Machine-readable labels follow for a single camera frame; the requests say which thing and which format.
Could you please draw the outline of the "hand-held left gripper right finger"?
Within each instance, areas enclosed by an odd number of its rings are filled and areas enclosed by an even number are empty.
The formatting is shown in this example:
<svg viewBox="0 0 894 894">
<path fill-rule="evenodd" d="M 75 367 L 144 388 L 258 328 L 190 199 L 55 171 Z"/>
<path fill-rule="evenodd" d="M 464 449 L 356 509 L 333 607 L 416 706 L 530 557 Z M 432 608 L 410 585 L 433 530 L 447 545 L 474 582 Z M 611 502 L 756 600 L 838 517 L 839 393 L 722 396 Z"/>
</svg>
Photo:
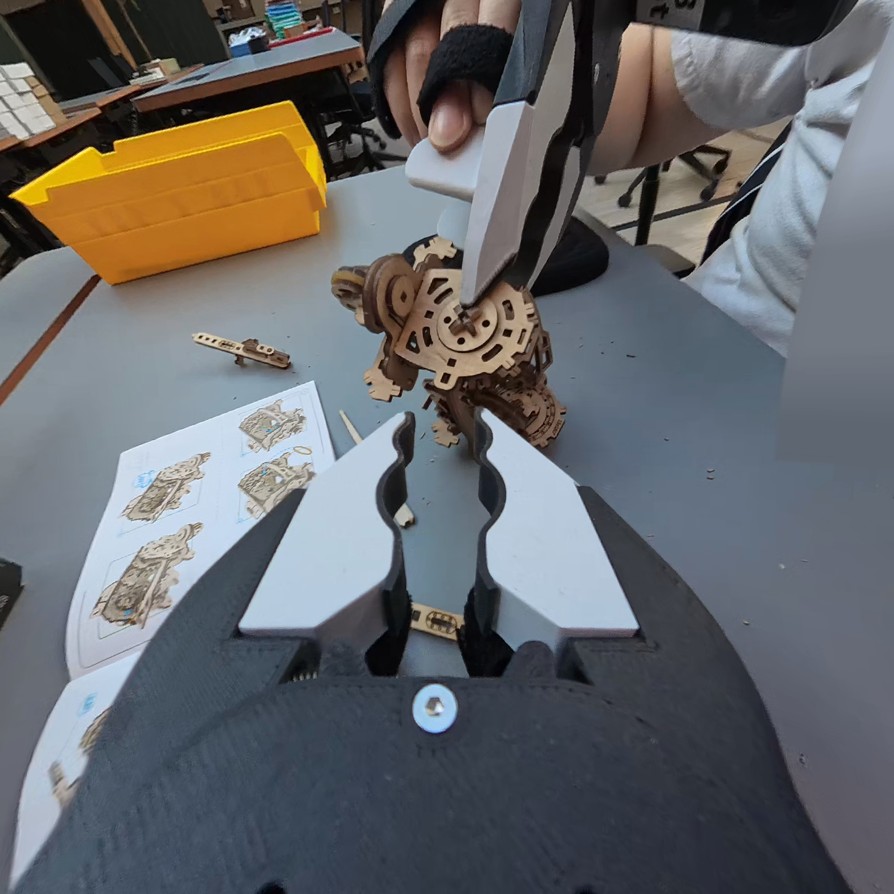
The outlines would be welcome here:
<svg viewBox="0 0 894 894">
<path fill-rule="evenodd" d="M 478 498 L 489 514 L 460 650 L 469 676 L 501 676 L 528 642 L 632 637 L 639 623 L 576 482 L 492 411 L 475 411 Z"/>
</svg>

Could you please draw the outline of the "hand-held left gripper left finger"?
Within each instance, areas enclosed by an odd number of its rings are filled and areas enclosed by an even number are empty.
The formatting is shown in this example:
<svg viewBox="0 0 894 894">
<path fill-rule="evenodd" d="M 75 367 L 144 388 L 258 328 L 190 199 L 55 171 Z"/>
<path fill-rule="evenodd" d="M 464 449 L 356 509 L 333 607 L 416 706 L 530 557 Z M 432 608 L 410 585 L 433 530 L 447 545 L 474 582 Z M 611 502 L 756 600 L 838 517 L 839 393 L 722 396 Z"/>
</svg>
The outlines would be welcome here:
<svg viewBox="0 0 894 894">
<path fill-rule="evenodd" d="M 401 412 L 308 487 L 240 620 L 249 636 L 352 646 L 375 676 L 395 676 L 408 640 L 398 508 L 408 496 L 415 417 Z"/>
</svg>

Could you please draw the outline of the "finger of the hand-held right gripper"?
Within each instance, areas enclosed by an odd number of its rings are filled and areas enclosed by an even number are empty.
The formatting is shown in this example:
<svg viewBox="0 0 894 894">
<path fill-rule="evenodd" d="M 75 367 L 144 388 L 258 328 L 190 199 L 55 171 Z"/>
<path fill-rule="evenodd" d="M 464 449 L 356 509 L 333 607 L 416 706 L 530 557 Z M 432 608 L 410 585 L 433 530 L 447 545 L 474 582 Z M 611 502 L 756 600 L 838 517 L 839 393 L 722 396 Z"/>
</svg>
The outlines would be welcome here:
<svg viewBox="0 0 894 894">
<path fill-rule="evenodd" d="M 572 2 L 523 2 L 486 120 L 468 219 L 461 305 L 503 275 L 515 288 L 546 258 L 576 139 L 576 15 Z"/>
<path fill-rule="evenodd" d="M 586 115 L 570 107 L 562 126 L 553 130 L 557 112 L 545 106 L 512 108 L 520 114 L 512 144 L 520 188 L 511 286 L 530 290 L 570 213 L 582 168 L 580 143 L 586 141 Z"/>
</svg>

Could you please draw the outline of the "wooden mechanical model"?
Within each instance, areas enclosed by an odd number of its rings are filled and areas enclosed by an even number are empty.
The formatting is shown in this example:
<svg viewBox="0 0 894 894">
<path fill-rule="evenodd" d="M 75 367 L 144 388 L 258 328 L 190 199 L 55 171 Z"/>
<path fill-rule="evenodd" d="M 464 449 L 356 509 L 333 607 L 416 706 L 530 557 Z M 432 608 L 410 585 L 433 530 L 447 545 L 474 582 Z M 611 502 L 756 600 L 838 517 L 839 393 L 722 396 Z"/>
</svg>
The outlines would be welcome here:
<svg viewBox="0 0 894 894">
<path fill-rule="evenodd" d="M 462 379 L 489 379 L 519 403 L 525 429 L 516 432 L 543 449 L 564 424 L 566 409 L 548 386 L 550 335 L 531 293 L 500 284 L 474 307 L 460 301 L 462 273 L 451 266 L 459 250 L 433 236 L 410 252 L 370 265 L 342 266 L 332 294 L 357 322 L 383 341 L 364 373 L 369 396 L 390 401 L 412 390 L 419 373 L 450 390 Z"/>
</svg>

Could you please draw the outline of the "dark wooden gear assembly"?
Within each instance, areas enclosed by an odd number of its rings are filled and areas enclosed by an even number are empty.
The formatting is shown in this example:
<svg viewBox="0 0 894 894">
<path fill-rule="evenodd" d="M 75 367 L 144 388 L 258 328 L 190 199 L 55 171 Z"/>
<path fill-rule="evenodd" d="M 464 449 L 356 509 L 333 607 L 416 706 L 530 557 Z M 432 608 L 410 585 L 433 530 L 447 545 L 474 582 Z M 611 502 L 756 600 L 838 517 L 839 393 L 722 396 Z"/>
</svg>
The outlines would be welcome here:
<svg viewBox="0 0 894 894">
<path fill-rule="evenodd" d="M 433 379 L 424 381 L 427 392 L 424 408 L 433 405 L 437 420 L 432 425 L 434 440 L 445 447 L 467 440 L 472 453 L 475 444 L 475 409 L 492 411 L 498 419 L 516 432 L 523 431 L 526 418 L 519 403 L 509 399 L 508 392 L 489 379 L 468 378 L 458 381 L 450 390 L 436 387 Z"/>
</svg>

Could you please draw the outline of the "person's right forearm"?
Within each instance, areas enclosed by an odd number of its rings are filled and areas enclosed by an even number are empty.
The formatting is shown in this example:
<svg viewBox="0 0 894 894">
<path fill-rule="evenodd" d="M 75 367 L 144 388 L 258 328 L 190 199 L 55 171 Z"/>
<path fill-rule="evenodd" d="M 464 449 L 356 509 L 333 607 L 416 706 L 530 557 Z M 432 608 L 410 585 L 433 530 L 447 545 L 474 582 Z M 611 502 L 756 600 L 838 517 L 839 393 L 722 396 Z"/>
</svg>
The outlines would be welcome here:
<svg viewBox="0 0 894 894">
<path fill-rule="evenodd" d="M 728 131 L 793 116 L 810 88 L 873 58 L 891 22 L 881 7 L 859 6 L 803 47 L 632 25 L 621 41 L 616 86 L 588 171 L 656 164 Z"/>
</svg>

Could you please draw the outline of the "person's right hand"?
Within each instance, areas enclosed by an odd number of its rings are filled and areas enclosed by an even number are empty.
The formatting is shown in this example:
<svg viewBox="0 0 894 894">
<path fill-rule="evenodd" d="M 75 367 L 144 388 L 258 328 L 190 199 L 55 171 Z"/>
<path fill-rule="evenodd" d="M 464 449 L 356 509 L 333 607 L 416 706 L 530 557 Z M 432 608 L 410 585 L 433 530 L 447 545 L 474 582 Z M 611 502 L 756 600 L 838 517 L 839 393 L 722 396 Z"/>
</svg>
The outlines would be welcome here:
<svg viewBox="0 0 894 894">
<path fill-rule="evenodd" d="M 474 81 L 454 81 L 438 96 L 429 122 L 420 115 L 418 100 L 433 51 L 441 38 L 462 25 L 489 25 L 512 33 L 520 16 L 520 1 L 445 1 L 408 30 L 386 62 L 384 88 L 400 134 L 415 146 L 423 138 L 441 153 L 450 153 L 476 127 L 485 124 L 494 94 Z"/>
</svg>

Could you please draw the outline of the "slotted wooden strip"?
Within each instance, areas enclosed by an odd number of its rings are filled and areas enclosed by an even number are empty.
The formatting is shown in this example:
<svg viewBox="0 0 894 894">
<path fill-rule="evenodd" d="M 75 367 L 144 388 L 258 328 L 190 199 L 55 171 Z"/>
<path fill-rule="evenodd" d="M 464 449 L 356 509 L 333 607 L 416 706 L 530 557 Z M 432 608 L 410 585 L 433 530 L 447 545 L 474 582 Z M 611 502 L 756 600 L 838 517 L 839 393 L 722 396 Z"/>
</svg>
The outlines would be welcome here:
<svg viewBox="0 0 894 894">
<path fill-rule="evenodd" d="M 464 618 L 460 613 L 418 602 L 411 604 L 410 628 L 414 631 L 457 642 L 463 626 Z"/>
</svg>

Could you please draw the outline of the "black office chair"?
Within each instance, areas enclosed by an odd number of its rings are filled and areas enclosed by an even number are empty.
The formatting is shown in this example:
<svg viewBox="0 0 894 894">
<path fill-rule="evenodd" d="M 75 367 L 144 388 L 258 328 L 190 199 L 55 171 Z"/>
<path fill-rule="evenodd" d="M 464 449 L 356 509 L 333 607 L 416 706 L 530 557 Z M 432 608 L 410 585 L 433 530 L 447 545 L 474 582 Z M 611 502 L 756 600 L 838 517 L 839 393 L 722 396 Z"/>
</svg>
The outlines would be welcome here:
<svg viewBox="0 0 894 894">
<path fill-rule="evenodd" d="M 707 233 L 737 190 L 736 175 L 728 170 L 730 162 L 730 151 L 709 147 L 707 152 L 686 153 L 663 164 L 655 177 L 658 192 L 649 243 L 697 260 Z M 587 183 L 587 195 L 580 203 L 622 239 L 636 244 L 643 187 L 647 185 L 644 169 L 621 170 Z"/>
<path fill-rule="evenodd" d="M 366 127 L 362 115 L 347 108 L 320 110 L 318 123 L 318 148 L 328 182 L 386 168 L 381 157 L 386 144 Z"/>
</svg>

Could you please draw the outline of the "instruction booklet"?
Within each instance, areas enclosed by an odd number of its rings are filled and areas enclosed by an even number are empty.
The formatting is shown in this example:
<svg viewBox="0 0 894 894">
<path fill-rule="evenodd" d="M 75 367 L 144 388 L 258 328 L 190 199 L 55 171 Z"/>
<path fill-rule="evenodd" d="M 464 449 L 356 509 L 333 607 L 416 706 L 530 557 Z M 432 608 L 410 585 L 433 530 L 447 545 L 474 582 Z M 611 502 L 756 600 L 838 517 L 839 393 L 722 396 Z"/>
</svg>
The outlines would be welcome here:
<svg viewBox="0 0 894 894">
<path fill-rule="evenodd" d="M 334 461 L 314 382 L 121 454 L 73 593 L 71 681 L 21 789 L 11 887 L 73 800 L 114 700 L 176 603 L 282 498 Z"/>
</svg>

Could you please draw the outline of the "small wooden lever part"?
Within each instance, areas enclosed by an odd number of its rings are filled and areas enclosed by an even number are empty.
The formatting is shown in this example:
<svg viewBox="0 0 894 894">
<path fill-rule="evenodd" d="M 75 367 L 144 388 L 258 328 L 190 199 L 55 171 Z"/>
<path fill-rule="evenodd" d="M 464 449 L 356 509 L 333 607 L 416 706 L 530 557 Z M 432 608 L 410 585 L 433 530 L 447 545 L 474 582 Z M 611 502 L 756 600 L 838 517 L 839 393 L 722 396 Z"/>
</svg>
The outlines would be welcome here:
<svg viewBox="0 0 894 894">
<path fill-rule="evenodd" d="M 257 339 L 232 341 L 207 332 L 196 332 L 192 335 L 195 344 L 209 349 L 225 352 L 234 356 L 234 362 L 243 364 L 244 360 L 253 360 L 279 369 L 291 367 L 290 355 L 270 345 L 260 343 Z"/>
</svg>

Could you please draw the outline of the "background grey table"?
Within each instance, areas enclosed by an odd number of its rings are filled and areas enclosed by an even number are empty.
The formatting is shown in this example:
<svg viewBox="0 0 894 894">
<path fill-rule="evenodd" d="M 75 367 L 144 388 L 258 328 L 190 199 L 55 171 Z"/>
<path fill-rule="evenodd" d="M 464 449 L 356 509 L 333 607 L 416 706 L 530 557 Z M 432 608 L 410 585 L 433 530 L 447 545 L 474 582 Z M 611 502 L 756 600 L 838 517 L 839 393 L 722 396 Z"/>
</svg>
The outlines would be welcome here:
<svg viewBox="0 0 894 894">
<path fill-rule="evenodd" d="M 358 41 L 339 28 L 324 28 L 259 54 L 206 65 L 139 95 L 133 105 L 144 114 L 364 61 Z"/>
</svg>

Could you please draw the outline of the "stack of coloured bins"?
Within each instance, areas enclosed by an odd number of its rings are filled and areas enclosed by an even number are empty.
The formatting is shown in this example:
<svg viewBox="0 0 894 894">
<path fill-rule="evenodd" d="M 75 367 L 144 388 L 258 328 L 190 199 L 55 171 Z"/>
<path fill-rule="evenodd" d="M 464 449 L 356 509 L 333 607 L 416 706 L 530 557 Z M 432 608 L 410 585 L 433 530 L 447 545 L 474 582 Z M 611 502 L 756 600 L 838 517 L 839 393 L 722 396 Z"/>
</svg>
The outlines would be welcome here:
<svg viewBox="0 0 894 894">
<path fill-rule="evenodd" d="M 272 37 L 291 39 L 305 33 L 307 24 L 294 1 L 265 1 L 264 19 Z"/>
</svg>

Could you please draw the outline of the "yellow storage bin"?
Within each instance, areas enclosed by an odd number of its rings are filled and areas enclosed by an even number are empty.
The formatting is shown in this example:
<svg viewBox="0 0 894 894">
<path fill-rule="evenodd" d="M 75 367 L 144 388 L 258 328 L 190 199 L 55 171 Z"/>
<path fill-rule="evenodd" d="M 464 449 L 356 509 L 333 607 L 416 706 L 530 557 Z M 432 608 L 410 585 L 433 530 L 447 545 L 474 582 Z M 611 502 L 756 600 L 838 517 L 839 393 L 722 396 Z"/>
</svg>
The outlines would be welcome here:
<svg viewBox="0 0 894 894">
<path fill-rule="evenodd" d="M 89 148 L 13 193 L 108 284 L 315 235 L 327 184 L 292 102 Z"/>
</svg>

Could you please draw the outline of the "stack of white boxes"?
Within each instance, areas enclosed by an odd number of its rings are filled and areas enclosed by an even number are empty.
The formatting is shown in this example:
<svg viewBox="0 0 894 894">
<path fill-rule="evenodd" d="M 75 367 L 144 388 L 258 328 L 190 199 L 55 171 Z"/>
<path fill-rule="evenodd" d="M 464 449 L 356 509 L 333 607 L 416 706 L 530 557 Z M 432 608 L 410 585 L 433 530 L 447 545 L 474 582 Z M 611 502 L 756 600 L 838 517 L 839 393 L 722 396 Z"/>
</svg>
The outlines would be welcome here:
<svg viewBox="0 0 894 894">
<path fill-rule="evenodd" d="M 1 65 L 2 131 L 28 140 L 54 129 L 61 116 L 47 88 L 26 62 Z"/>
</svg>

